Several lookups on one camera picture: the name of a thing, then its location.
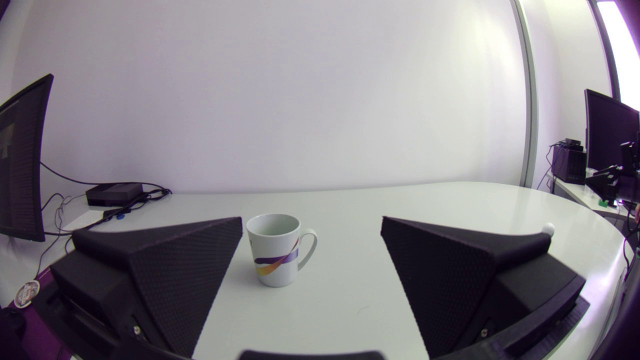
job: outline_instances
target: mug handle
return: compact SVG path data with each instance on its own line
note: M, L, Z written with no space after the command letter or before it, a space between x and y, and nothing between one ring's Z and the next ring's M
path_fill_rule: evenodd
M300 233L302 234L302 235L300 235L300 243L301 244L302 244L302 237L304 237L304 235L313 235L314 244L311 245L311 249L309 249L309 252L305 256L305 258L302 259L302 261L300 261L298 263L298 271L300 271L300 269L302 269L305 266L305 264L307 264L307 261L309 261L309 258L311 258L311 255L313 255L314 251L316 251L316 245L318 245L318 235L316 234L315 231L313 231L311 229L304 229Z

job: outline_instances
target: cable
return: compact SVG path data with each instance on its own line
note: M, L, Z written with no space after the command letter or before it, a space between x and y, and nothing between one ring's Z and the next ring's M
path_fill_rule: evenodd
M38 262L38 270L36 271L36 275L34 276L34 279L35 279L36 277L38 277L38 274L40 273L40 267L42 266L42 257L44 256L44 254L46 254L46 253L47 253L47 251L49 251L49 249L51 249L51 247L52 247L53 245L55 245L55 244L56 244L56 242L58 242L58 239L60 239L60 236L56 237L56 239L55 239L55 240L53 240L53 242L51 243L51 245L49 245L49 247L47 247L47 248L42 252L42 254L40 254L40 261Z
M64 201L64 200L65 200L65 197L64 197L64 196L62 196L62 194L61 194L61 193L55 193L55 194L53 194L53 195L51 195L51 196L49 197L49 200L47 200L47 202L45 202L45 203L44 203L44 206L42 206L42 207L40 208L40 211L44 210L44 208L46 208L46 207L47 207L47 205L49 205L49 203L53 200L53 198L54 198L55 196L59 196L59 197L61 197L61 198L62 198L62 201Z
M59 240L62 236L70 236L70 235L71 235L71 232L68 232L68 231L67 231L67 232L63 232L63 230L62 230L62 228L61 228L61 227L62 227L62 213L64 213L64 208L65 208L65 206L66 206L68 203L72 202L74 199L77 199L77 198L79 198L79 197L83 197L83 196L84 196L84 194L83 194L83 195L78 195L78 196L71 197L71 196L62 196L62 194L60 194L60 193L55 193L54 195L51 195L51 197L49 198L49 200L47 201L47 203L49 203L49 201L50 201L51 199L53 199L53 197L54 197L56 194L57 194L57 195L59 195L59 196L62 198L62 202L61 202L61 203L60 203L60 205L56 208L56 212L55 212L55 214L54 214L54 218L53 218L53 224L55 225L55 227L56 227L56 229L58 230L58 232L57 232L57 233L45 232L45 234L46 234L46 235L53 235L53 236L55 236L55 237L56 237L56 239L55 239L55 240L53 240L53 242L49 245L49 247L47 247L47 248L42 252L42 254L40 255L40 260L39 260L39 262L38 262L38 270L37 270L37 272L36 272L36 277L37 277L37 276L38 276L38 274L40 273L40 269L41 269L41 267L42 267L42 258L44 257L44 254L46 254L46 253L47 253L47 251L49 251L49 249L51 249L51 247L53 247L53 245L55 245L55 244L56 244L56 242L58 242L58 240Z
M70 177L64 176L61 173L53 170L52 168L48 167L47 165L45 165L45 163L43 163L42 161L40 162L40 164L45 167L47 170L51 171L53 174L56 174L57 176L62 177L65 180L69 180L72 181L74 183L78 183L78 184L84 184L84 185L103 185L103 184L113 184L113 183L89 183L87 181L80 181L80 180L75 180L72 179ZM124 183L118 183L118 184L143 184L143 185L150 185L150 186L155 186L156 188L160 188L160 189L166 189L164 186L160 186L158 184L154 184L154 183L139 183L139 182L135 182L135 181L127 181Z
M69 236L69 239L67 239L67 242L65 243L65 252L67 253L67 255L69 255L69 251L67 250L67 245L69 245L69 242L71 241L72 237Z
M549 163L549 168L547 169L547 171L545 171L545 173L542 175L542 178L540 179L540 182L538 183L538 185L536 186L536 190L540 189L540 185L542 185L542 180L545 179L545 177L547 176L547 173L549 173L549 170L551 170L552 167L554 167L554 164L557 161L557 158L554 160L553 163L551 163L551 161L549 161L549 154L551 153L551 149L554 148L554 146L563 146L563 142L557 142L553 145L549 145L549 151L547 151L547 155L545 155L545 158L547 159L547 163Z

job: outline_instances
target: monitor screen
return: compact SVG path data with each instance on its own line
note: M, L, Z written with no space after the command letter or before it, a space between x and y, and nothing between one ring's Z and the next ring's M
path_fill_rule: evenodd
M53 75L0 106L0 233L44 241L40 144Z
M612 97L586 89L587 167L602 170L622 165L620 144L637 141L640 115Z

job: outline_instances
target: black box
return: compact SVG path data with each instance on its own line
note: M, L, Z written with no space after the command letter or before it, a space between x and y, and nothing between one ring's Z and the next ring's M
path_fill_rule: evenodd
M566 147L554 146L554 159L551 172L569 184L584 185L587 169L587 154L583 151L570 150Z
M86 201L90 206L125 206L140 194L140 183L100 184L86 191Z

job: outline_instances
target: white mug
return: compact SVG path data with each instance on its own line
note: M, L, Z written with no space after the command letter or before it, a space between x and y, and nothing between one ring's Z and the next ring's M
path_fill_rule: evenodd
M300 231L300 220L286 214L258 215L246 223L253 263L258 279L267 285L279 288L296 280L316 249L318 236L315 231ZM314 237L307 255L298 261L298 249L304 235Z

